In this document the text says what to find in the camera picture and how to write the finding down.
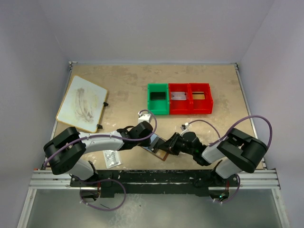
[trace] tabletop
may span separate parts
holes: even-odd
[[[80,76],[108,90],[107,103],[100,123],[107,133],[129,125],[136,125],[137,113],[147,108],[147,85],[149,83],[209,83],[213,98],[213,112],[208,115],[164,115],[157,116],[156,134],[169,139],[186,122],[203,119],[213,124],[221,135],[237,120],[248,116],[245,100],[234,65],[75,65],[71,78]],[[57,123],[55,136],[68,125]],[[205,123],[195,122],[190,126],[203,144],[218,139],[214,130]],[[254,136],[249,120],[240,123],[238,129]],[[212,169],[214,164],[202,167],[192,156],[169,155],[162,161],[141,147],[120,152],[123,164],[117,170],[186,170]],[[106,169],[102,152],[91,152],[82,156],[93,162],[96,169]]]

